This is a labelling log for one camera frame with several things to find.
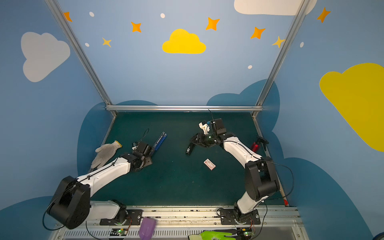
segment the red object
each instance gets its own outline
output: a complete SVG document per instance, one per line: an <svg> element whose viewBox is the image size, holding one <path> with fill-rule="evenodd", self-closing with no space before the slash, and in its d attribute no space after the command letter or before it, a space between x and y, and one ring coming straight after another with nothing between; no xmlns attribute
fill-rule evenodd
<svg viewBox="0 0 384 240"><path fill-rule="evenodd" d="M254 142L251 146L252 152L257 152L259 148L260 148L260 144L256 144L256 142Z"/></svg>

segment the purple object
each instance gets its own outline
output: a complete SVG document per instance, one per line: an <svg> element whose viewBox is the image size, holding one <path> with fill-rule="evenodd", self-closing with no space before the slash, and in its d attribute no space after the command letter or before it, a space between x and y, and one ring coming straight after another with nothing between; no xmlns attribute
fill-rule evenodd
<svg viewBox="0 0 384 240"><path fill-rule="evenodd" d="M141 221L141 226L139 230L139 236L141 240L150 240L152 238L153 232L155 231L156 220L152 218L144 218Z"/></svg>

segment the wall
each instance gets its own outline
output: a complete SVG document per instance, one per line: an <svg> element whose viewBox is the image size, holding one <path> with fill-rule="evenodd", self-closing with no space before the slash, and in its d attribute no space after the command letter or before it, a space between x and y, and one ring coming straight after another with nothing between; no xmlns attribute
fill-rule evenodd
<svg viewBox="0 0 384 240"><path fill-rule="evenodd" d="M5 0L0 21L0 239L23 232L45 239L49 196L62 178L78 175L80 129L94 124L88 134L98 140L84 147L94 150L111 114L97 107L102 99L44 0ZM83 121L89 111L98 122Z"/></svg>
<svg viewBox="0 0 384 240"><path fill-rule="evenodd" d="M288 200L311 240L384 231L383 10L382 1L319 0L258 115L271 156L294 171ZM289 171L278 171L289 190Z"/></svg>
<svg viewBox="0 0 384 240"><path fill-rule="evenodd" d="M59 0L112 102L157 105L224 105L266 79L300 2Z"/></svg>

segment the yellow cloud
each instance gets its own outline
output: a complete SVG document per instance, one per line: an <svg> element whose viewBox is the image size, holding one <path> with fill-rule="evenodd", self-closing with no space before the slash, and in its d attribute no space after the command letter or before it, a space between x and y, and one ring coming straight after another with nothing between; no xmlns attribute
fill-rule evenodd
<svg viewBox="0 0 384 240"><path fill-rule="evenodd" d="M166 53L203 53L207 47L200 42L196 34L184 29L175 30L169 37L169 41L163 43L163 51Z"/></svg>
<svg viewBox="0 0 384 240"><path fill-rule="evenodd" d="M363 141L384 152L384 67L362 63L329 72L320 88Z"/></svg>

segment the yellow star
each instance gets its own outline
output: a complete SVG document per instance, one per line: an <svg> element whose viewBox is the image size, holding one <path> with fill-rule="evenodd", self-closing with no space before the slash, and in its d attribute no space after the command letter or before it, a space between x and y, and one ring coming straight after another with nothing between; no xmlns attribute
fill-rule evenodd
<svg viewBox="0 0 384 240"><path fill-rule="evenodd" d="M103 38L103 40L104 40L103 45L108 45L109 47L111 47L111 46L109 45L109 42L112 41L112 40L107 41L107 40L105 40L104 38Z"/></svg>
<svg viewBox="0 0 384 240"><path fill-rule="evenodd" d="M321 22L324 22L325 17L330 13L331 11L323 10L323 12L320 14L320 16L317 18L318 20L321 20Z"/></svg>
<svg viewBox="0 0 384 240"><path fill-rule="evenodd" d="M258 39L260 39L260 38L262 37L262 33L263 33L264 30L265 30L265 28L264 28L264 29L258 29L258 28L255 28L255 32L254 32L253 35L251 36L251 39L253 39L253 38L258 38Z"/></svg>
<svg viewBox="0 0 384 240"><path fill-rule="evenodd" d="M284 42L284 41L285 41L285 39L281 40L281 39L280 39L280 36L278 36L278 37L277 37L277 42L274 43L274 44L272 44L272 46L273 46L273 45L277 45L277 46L280 48L281 43Z"/></svg>
<svg viewBox="0 0 384 240"><path fill-rule="evenodd" d="M137 32L141 33L141 30L140 30L141 23L134 24L133 22L131 22L131 24L133 26L132 32L137 31Z"/></svg>
<svg viewBox="0 0 384 240"><path fill-rule="evenodd" d="M205 30L213 29L216 31L216 25L219 22L219 20L220 19L212 20L212 19L208 18L208 26Z"/></svg>
<svg viewBox="0 0 384 240"><path fill-rule="evenodd" d="M65 18L68 20L68 21L72 21L72 19L70 18L70 12L66 12L66 13L64 13L64 16L65 16Z"/></svg>

